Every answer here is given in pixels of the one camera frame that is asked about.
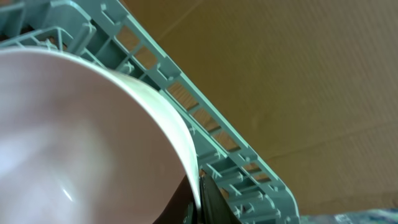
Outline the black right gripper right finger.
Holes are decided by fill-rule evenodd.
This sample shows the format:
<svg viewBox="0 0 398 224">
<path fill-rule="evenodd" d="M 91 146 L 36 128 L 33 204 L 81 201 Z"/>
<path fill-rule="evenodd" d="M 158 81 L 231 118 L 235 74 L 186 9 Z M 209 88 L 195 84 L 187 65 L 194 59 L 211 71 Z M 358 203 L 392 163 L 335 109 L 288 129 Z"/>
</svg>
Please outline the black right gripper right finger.
<svg viewBox="0 0 398 224">
<path fill-rule="evenodd" d="M 204 224 L 241 224 L 211 176 L 200 177 L 200 195 Z"/>
</svg>

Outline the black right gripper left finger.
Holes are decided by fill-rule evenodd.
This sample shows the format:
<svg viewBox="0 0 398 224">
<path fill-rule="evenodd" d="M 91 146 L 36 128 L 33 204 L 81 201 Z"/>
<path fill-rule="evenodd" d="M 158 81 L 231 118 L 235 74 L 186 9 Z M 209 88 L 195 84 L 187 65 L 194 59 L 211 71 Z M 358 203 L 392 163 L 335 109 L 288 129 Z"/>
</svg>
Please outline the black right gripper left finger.
<svg viewBox="0 0 398 224">
<path fill-rule="evenodd" d="M 197 208 L 187 176 L 153 224 L 196 224 Z"/>
</svg>

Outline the pink bowl with food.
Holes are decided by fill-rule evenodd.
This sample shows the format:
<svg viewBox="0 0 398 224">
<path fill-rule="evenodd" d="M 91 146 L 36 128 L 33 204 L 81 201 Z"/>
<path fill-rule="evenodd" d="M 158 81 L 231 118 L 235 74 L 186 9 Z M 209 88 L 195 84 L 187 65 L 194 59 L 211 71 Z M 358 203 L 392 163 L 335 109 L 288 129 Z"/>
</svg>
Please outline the pink bowl with food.
<svg viewBox="0 0 398 224">
<path fill-rule="evenodd" d="M 201 207 L 185 121 L 153 87 L 72 54 L 1 50 L 1 222 L 154 223 Z"/>
</svg>

